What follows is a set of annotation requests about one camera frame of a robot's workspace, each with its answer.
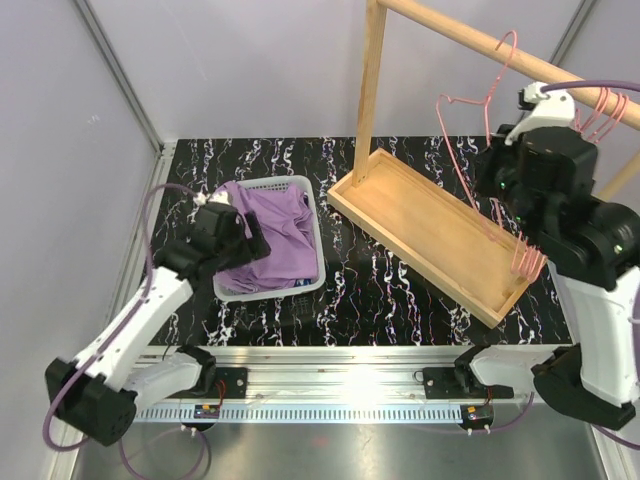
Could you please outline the purple trousers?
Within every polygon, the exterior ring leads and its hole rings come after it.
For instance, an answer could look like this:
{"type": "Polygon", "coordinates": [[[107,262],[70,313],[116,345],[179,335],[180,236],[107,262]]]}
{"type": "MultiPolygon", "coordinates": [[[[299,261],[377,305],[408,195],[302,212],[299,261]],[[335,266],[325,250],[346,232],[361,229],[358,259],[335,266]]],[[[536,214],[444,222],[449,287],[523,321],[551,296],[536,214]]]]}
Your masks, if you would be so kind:
{"type": "Polygon", "coordinates": [[[284,191],[248,189],[229,181],[214,193],[227,191],[232,205],[242,214],[254,212],[271,254],[247,265],[214,276],[221,287],[238,294],[293,288],[298,279],[317,279],[319,266],[315,249],[315,214],[306,193],[290,184],[284,191]]]}

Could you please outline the blue patterned trousers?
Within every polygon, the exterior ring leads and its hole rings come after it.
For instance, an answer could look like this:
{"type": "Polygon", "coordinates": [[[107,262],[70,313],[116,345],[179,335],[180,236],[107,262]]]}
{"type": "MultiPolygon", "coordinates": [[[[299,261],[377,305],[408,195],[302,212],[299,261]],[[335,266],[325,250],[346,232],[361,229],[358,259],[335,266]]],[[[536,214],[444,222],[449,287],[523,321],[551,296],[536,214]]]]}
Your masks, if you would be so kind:
{"type": "Polygon", "coordinates": [[[313,291],[323,285],[323,280],[318,279],[298,279],[294,282],[293,288],[301,291],[313,291]]]}

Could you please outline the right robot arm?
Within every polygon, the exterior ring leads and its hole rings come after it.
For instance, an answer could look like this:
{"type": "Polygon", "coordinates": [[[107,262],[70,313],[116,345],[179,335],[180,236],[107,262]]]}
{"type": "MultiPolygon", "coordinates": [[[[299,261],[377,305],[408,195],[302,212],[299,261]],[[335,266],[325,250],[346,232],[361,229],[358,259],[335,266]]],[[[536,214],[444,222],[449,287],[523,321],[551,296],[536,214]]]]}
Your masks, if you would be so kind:
{"type": "Polygon", "coordinates": [[[597,158],[569,127],[518,133],[508,124],[480,153],[477,192],[501,200],[548,258],[578,340],[534,354],[474,347],[457,358],[453,380],[466,396],[531,392],[562,415],[619,430],[639,398],[639,217],[593,194],[597,158]]]}

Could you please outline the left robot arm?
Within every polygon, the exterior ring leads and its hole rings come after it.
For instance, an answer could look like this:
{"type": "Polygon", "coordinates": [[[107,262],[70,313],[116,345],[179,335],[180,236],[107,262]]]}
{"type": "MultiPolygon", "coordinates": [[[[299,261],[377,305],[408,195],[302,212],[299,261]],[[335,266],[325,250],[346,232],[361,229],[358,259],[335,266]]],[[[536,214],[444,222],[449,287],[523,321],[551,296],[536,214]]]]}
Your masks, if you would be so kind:
{"type": "Polygon", "coordinates": [[[183,345],[141,371],[133,368],[168,317],[224,270],[267,257],[271,248],[257,215],[211,202],[196,214],[191,233],[166,245],[157,267],[103,332],[72,360],[45,370],[54,418],[103,446],[118,442],[136,414],[176,393],[205,397],[217,383],[214,355],[183,345]]]}

